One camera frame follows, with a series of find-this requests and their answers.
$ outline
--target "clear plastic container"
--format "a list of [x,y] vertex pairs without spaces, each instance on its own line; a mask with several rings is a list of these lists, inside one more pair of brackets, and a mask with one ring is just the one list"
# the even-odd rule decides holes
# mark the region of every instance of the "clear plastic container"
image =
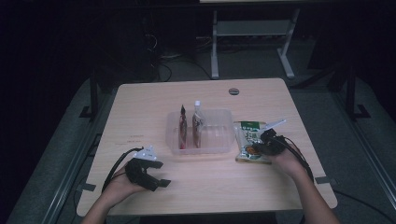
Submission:
[[172,112],[167,116],[166,144],[176,155],[224,153],[231,150],[235,139],[233,130],[233,115],[230,110],[214,109],[202,110],[206,122],[201,133],[201,147],[196,148],[192,139],[193,110],[186,111],[187,117],[187,146],[180,149],[178,145],[178,120],[180,112]]

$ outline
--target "snack bag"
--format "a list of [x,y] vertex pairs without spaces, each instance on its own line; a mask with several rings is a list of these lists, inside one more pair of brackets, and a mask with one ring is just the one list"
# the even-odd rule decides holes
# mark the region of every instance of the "snack bag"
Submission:
[[180,149],[186,149],[187,147],[187,120],[186,120],[186,109],[181,106],[180,119],[178,121],[178,145]]
[[236,121],[233,123],[240,151],[235,158],[236,161],[271,164],[265,155],[252,146],[253,142],[260,141],[258,130],[264,126],[265,122],[259,121]]

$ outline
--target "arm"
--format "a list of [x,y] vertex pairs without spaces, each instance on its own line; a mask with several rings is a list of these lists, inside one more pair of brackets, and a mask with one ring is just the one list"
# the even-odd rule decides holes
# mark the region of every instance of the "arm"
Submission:
[[130,195],[145,190],[144,188],[132,184],[125,174],[125,168],[122,167],[115,174],[115,177],[108,184],[105,191],[96,200],[88,211],[81,223],[104,223],[107,213],[116,204],[122,202]]
[[268,158],[293,179],[300,195],[306,223],[340,223],[312,183],[305,168],[291,152],[284,150],[281,154]]

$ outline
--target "wooden table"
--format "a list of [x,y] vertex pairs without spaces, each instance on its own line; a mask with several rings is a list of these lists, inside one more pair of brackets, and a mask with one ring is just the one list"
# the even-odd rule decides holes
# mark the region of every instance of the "wooden table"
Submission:
[[[240,93],[231,95],[230,88]],[[153,145],[159,170],[156,178],[172,180],[168,188],[141,192],[115,206],[110,215],[176,215],[301,209],[292,180],[267,164],[235,161],[238,145],[223,154],[175,156],[165,142],[166,116],[181,105],[193,110],[195,100],[203,109],[228,109],[233,120],[287,122],[276,127],[294,141],[310,164],[314,177],[325,176],[303,122],[282,79],[237,79],[172,83],[127,84],[119,88],[111,109],[78,214],[85,216],[99,197],[106,176],[120,157],[133,147]],[[317,185],[328,205],[337,205],[330,184]]]

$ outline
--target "white bottle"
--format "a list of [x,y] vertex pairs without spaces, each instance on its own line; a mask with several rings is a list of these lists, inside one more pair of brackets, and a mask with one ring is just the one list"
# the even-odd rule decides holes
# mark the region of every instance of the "white bottle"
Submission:
[[192,137],[195,147],[201,147],[201,133],[205,118],[201,111],[201,102],[195,101],[195,113],[192,116]]

